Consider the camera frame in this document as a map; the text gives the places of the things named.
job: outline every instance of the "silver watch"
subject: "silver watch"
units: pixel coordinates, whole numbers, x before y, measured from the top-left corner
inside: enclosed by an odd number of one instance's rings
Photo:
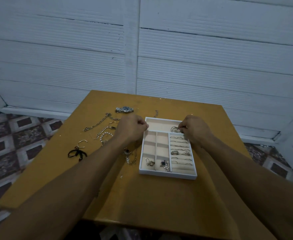
[[[128,106],[123,106],[122,108],[116,108],[115,111],[117,113],[131,113],[133,112],[133,108],[130,108]]]

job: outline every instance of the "forearm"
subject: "forearm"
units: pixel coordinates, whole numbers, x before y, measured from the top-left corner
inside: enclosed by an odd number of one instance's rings
[[[83,216],[123,148],[113,137],[49,182],[0,225],[0,239],[62,238]]]
[[[213,137],[201,142],[252,212],[279,239],[293,239],[293,184]]]

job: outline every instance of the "jewelry tray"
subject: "jewelry tray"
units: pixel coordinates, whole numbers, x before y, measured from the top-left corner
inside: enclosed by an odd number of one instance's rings
[[[182,133],[171,132],[171,128],[173,126],[177,127],[181,121],[151,117],[146,117],[145,121],[148,123],[149,128],[143,134],[139,173],[190,180],[196,179],[197,170],[190,141],[185,139]],[[171,152],[173,151],[179,152],[179,155],[172,155]],[[155,162],[155,164],[152,166],[147,165],[147,162],[150,161]],[[161,166],[162,161],[169,163],[169,171],[166,171],[165,167]]]

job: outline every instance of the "wooden table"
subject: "wooden table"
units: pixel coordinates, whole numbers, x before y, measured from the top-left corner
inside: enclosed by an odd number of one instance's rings
[[[95,137],[111,120],[107,118],[90,131],[82,130],[98,123],[107,112],[121,117],[123,114],[115,113],[115,108],[121,106],[133,107],[143,118],[153,117],[155,110],[159,111],[158,118],[171,120],[183,120],[187,114],[201,116],[218,138],[249,157],[220,105],[93,90],[0,199],[0,207],[17,208],[46,183],[78,163],[77,158],[68,158],[67,154],[79,141],[88,141],[81,144],[88,154],[98,149],[100,141],[93,140],[90,134]],[[200,153],[200,158],[193,153],[196,180],[141,175],[140,154],[141,147],[132,167],[126,164],[124,156],[119,156],[84,218],[222,239],[275,239],[205,151]]]

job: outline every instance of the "wristwatch dial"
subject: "wristwatch dial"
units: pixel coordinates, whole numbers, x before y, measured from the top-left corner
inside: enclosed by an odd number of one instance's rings
[[[122,110],[123,110],[124,112],[129,112],[129,111],[130,111],[130,108],[129,108],[128,106],[124,106],[124,107],[122,108]]]

